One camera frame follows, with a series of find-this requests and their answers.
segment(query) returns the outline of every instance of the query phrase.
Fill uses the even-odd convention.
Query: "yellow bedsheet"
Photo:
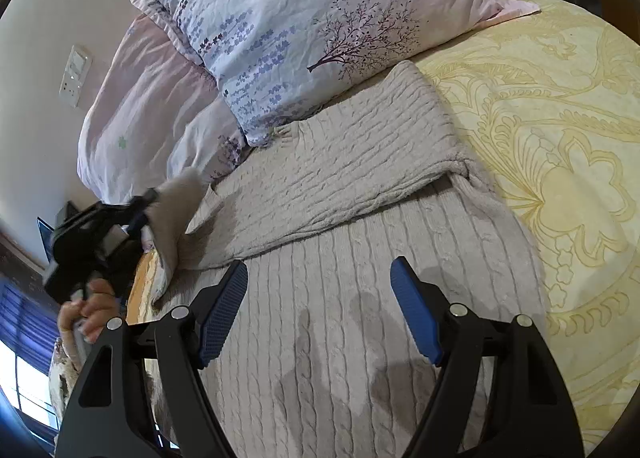
[[[587,450],[640,379],[640,47],[560,0],[419,56],[533,232]]]

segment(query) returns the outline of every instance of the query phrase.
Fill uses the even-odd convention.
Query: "hand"
[[[62,305],[58,314],[58,330],[60,330],[61,336],[63,336],[63,332],[71,332],[74,322],[84,317],[86,320],[80,331],[84,338],[93,344],[107,321],[112,317],[117,317],[120,310],[118,300],[114,297],[113,289],[108,281],[94,279],[88,287],[93,294],[87,301],[78,299]]]

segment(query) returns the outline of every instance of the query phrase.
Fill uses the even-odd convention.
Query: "person's arm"
[[[69,301],[62,305],[58,314],[60,337],[56,340],[49,368],[49,391],[59,421],[62,421],[82,368],[73,334],[74,323],[84,319],[81,332],[86,341],[93,344],[107,321],[120,313],[118,300],[108,281],[94,279],[89,283],[89,289],[93,294],[87,301]]]

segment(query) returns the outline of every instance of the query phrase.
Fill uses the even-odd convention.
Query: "silver screw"
[[[122,319],[120,317],[112,317],[107,323],[108,330],[117,330],[122,326]]]
[[[525,328],[533,326],[533,320],[528,315],[525,315],[523,313],[516,317],[516,321],[520,326],[524,326]]]
[[[469,309],[465,307],[465,305],[461,305],[460,303],[454,303],[449,307],[450,313],[452,313],[456,317],[464,317],[469,313]]]
[[[175,307],[171,311],[171,317],[174,319],[184,319],[189,315],[189,308],[187,307]]]

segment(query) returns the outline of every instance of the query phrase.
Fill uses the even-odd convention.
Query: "switch plate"
[[[60,83],[60,98],[73,106],[78,106],[82,85],[91,68],[92,57],[84,48],[74,45],[66,61],[65,73]]]

